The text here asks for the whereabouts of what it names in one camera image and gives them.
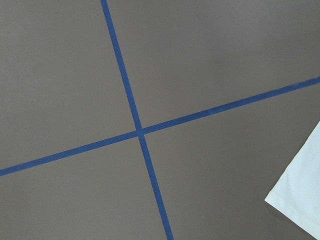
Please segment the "cream long-sleeve cat shirt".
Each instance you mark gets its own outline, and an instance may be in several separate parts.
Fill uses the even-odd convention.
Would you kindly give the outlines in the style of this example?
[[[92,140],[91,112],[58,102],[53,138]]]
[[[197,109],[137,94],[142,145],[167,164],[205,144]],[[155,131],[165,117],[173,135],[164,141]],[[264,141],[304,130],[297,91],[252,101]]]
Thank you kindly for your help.
[[[320,238],[320,125],[264,199],[315,239]]]

